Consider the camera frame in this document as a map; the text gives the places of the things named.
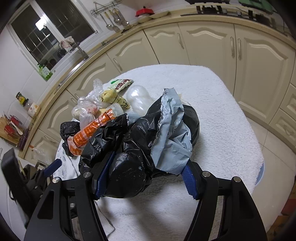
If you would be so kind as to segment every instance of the orange packaging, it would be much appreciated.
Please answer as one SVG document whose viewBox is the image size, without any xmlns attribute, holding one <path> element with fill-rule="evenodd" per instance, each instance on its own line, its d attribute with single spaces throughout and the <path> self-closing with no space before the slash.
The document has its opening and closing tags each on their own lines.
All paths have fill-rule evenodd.
<svg viewBox="0 0 296 241">
<path fill-rule="evenodd" d="M 68 138 L 68 146 L 70 152 L 79 156 L 82 153 L 83 147 L 87 144 L 88 140 L 96 132 L 96 130 L 107 124 L 108 121 L 115 119 L 112 109 L 108 109 L 102 113 L 97 119 L 93 120 L 82 130 L 77 132 L 73 137 Z"/>
</svg>

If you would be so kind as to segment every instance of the cabinet door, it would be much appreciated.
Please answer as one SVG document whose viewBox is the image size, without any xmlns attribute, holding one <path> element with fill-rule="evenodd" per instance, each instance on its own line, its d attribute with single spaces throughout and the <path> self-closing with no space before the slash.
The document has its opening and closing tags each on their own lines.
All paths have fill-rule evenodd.
<svg viewBox="0 0 296 241">
<path fill-rule="evenodd" d="M 160 64 L 190 65 L 178 24 L 160 25 L 144 32 Z"/>
<path fill-rule="evenodd" d="M 275 37 L 235 25 L 237 75 L 234 97 L 240 107 L 269 123 L 288 88 L 295 50 Z"/>
<path fill-rule="evenodd" d="M 67 87 L 67 90 L 78 99 L 81 96 L 87 96 L 94 89 L 95 79 L 100 79 L 104 84 L 119 74 L 117 68 L 104 53 L 86 67 Z"/>
<path fill-rule="evenodd" d="M 286 112 L 278 109 L 269 125 L 296 146 L 296 121 Z"/>
<path fill-rule="evenodd" d="M 67 90 L 59 96 L 43 118 L 39 129 L 56 141 L 61 141 L 60 125 L 72 120 L 71 111 L 77 105 L 77 100 Z"/>
<path fill-rule="evenodd" d="M 44 151 L 46 154 L 48 154 L 50 161 L 53 162 L 55 160 L 58 147 L 59 147 L 58 141 L 46 135 L 40 129 L 37 129 L 37 131 L 35 132 L 30 142 L 29 148 L 26 152 L 25 160 L 36 165 L 37 160 L 33 158 L 33 148 L 37 148 Z"/>
<path fill-rule="evenodd" d="M 196 21 L 178 25 L 190 64 L 211 69 L 233 94 L 236 71 L 233 24 Z"/>
<path fill-rule="evenodd" d="M 296 120 L 296 87 L 289 84 L 280 108 Z"/>
<path fill-rule="evenodd" d="M 143 31 L 139 31 L 121 41 L 108 50 L 107 55 L 120 73 L 142 66 L 159 64 Z"/>
</svg>

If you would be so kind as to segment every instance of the faucet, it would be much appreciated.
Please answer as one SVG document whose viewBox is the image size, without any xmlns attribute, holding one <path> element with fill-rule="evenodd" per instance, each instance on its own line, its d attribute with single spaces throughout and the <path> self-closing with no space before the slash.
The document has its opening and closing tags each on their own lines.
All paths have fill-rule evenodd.
<svg viewBox="0 0 296 241">
<path fill-rule="evenodd" d="M 79 53 L 83 56 L 83 58 L 85 60 L 87 60 L 89 58 L 89 56 L 87 55 L 87 53 L 82 48 L 80 48 L 79 44 L 80 44 L 79 42 L 74 41 L 74 44 L 72 45 L 72 49 L 70 49 L 69 52 L 72 52 L 76 48 L 78 48 Z M 62 47 L 62 41 L 60 42 L 59 46 L 60 46 L 61 49 L 63 49 L 63 47 Z"/>
</svg>

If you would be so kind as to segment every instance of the table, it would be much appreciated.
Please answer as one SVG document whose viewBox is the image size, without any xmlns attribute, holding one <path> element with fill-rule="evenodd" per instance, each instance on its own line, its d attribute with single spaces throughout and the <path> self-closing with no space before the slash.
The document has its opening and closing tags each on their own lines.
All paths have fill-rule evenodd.
<svg viewBox="0 0 296 241">
<path fill-rule="evenodd" d="M 164 88 L 182 94 L 200 120 L 200 137 L 191 160 L 216 177 L 241 177 L 252 193 L 263 163 L 261 149 L 244 113 L 215 73 L 202 66 L 161 64 L 137 68 L 118 78 L 133 79 L 133 85 L 144 86 L 155 100 Z M 54 176 L 65 180 L 79 174 L 79 158 L 65 157 L 61 144 L 57 158 L 63 158 L 63 165 Z M 222 202 L 219 199 L 210 238 L 217 236 Z M 180 176 L 155 178 L 134 198 L 104 197 L 97 204 L 115 228 L 109 240 L 183 240 L 197 207 Z"/>
</svg>

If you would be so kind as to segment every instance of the window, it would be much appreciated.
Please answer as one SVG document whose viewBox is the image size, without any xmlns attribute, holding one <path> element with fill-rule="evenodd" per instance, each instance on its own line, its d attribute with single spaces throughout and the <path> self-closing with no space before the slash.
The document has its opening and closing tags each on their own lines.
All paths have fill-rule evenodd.
<svg viewBox="0 0 296 241">
<path fill-rule="evenodd" d="M 98 32 L 78 11 L 71 0 L 31 0 L 12 19 L 11 26 L 28 58 L 52 69 L 65 55 L 59 43 L 72 36 L 76 42 L 83 42 Z"/>
</svg>

